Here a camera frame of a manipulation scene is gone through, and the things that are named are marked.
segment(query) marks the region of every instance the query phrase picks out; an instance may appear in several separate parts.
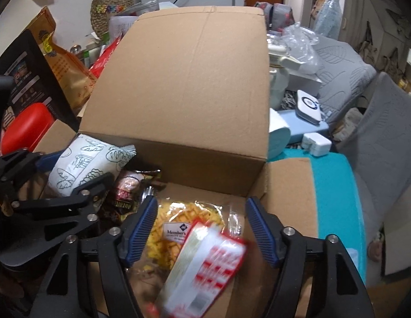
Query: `teal mat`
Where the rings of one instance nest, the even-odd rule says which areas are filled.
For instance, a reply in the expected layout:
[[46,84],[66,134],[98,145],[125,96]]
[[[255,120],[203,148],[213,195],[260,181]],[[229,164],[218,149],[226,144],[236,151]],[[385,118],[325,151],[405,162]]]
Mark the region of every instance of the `teal mat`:
[[366,281],[366,242],[362,206],[355,176],[347,158],[329,153],[314,157],[302,149],[284,149],[268,162],[287,158],[310,158],[316,190],[319,238],[338,235],[346,248],[358,251],[358,270]]

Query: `red package edge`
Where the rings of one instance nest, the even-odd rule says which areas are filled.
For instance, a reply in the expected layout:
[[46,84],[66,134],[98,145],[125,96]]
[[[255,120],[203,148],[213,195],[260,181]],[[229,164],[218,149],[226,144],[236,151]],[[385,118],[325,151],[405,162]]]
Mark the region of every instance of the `red package edge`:
[[110,59],[111,55],[113,54],[114,50],[116,50],[118,44],[120,43],[122,36],[120,35],[117,37],[113,43],[111,43],[107,49],[104,50],[102,55],[95,61],[94,65],[90,68],[90,72],[95,75],[97,78],[101,75],[102,71],[105,68],[108,60]]
[[[191,231],[194,229],[194,226],[196,226],[197,224],[201,224],[201,225],[203,225],[203,226],[206,226],[206,227],[211,228],[211,224],[210,224],[210,223],[205,223],[205,222],[202,221],[200,218],[196,218],[196,219],[194,220],[194,222],[192,223],[190,229],[188,230],[188,233],[186,234],[185,240],[183,241],[183,244],[182,244],[182,248],[184,247],[186,240],[188,239],[189,235],[191,234]],[[203,315],[202,315],[201,317],[204,317],[204,316],[206,315],[206,313],[207,313],[208,310],[211,308],[211,306],[213,306],[213,304],[216,302],[216,300],[222,295],[223,291],[226,289],[226,287],[228,286],[228,284],[232,281],[232,279],[234,278],[234,276],[235,276],[235,275],[238,273],[238,271],[241,269],[242,263],[244,262],[244,259],[245,259],[245,254],[247,253],[248,243],[247,243],[246,240],[244,240],[244,239],[242,239],[242,238],[234,238],[234,237],[231,237],[231,236],[229,235],[229,233],[225,233],[225,232],[223,232],[223,231],[222,231],[220,234],[223,235],[224,237],[226,237],[226,238],[228,238],[228,239],[236,242],[236,243],[245,245],[246,249],[245,249],[245,252],[244,252],[244,254],[242,255],[241,259],[239,260],[239,264],[238,264],[237,267],[235,268],[234,273],[229,277],[229,280],[228,280],[228,281],[225,283],[225,285],[220,289],[219,294],[218,294],[218,295],[215,297],[215,299],[211,302],[211,304],[208,306],[207,310],[205,310],[205,312],[203,313]]]

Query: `open box lid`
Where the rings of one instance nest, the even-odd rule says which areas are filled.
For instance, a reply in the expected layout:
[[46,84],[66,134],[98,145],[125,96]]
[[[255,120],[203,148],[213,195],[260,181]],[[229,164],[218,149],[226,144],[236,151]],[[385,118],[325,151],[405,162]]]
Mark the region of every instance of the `open box lid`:
[[184,7],[142,15],[107,63],[80,131],[266,160],[263,12]]

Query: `screw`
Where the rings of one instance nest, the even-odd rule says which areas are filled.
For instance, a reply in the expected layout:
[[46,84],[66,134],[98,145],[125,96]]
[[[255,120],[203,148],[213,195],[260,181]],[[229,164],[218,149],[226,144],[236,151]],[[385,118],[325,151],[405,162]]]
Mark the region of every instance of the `screw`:
[[111,227],[108,232],[111,235],[118,235],[118,234],[120,234],[120,228],[119,227]]
[[98,215],[96,215],[96,214],[88,214],[88,220],[89,220],[89,221],[97,221],[97,220],[98,220]]
[[328,235],[328,240],[332,243],[332,244],[336,244],[339,239],[336,235]]
[[283,232],[284,232],[286,235],[293,235],[293,234],[295,234],[295,229],[293,229],[292,227],[285,227],[285,228],[283,229]]
[[65,241],[68,242],[69,244],[74,243],[77,240],[77,237],[75,235],[69,235]]

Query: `hanging plastic bag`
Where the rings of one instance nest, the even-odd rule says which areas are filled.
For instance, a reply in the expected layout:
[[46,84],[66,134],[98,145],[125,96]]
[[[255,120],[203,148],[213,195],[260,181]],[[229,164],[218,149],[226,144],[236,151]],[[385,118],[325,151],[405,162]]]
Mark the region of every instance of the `hanging plastic bag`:
[[342,18],[340,0],[325,0],[317,15],[313,31],[328,38],[338,39]]
[[289,54],[300,62],[304,62],[300,66],[299,72],[304,74],[317,72],[320,62],[312,45],[317,44],[319,38],[313,31],[301,27],[300,23],[297,22],[283,29],[281,39],[289,47]]

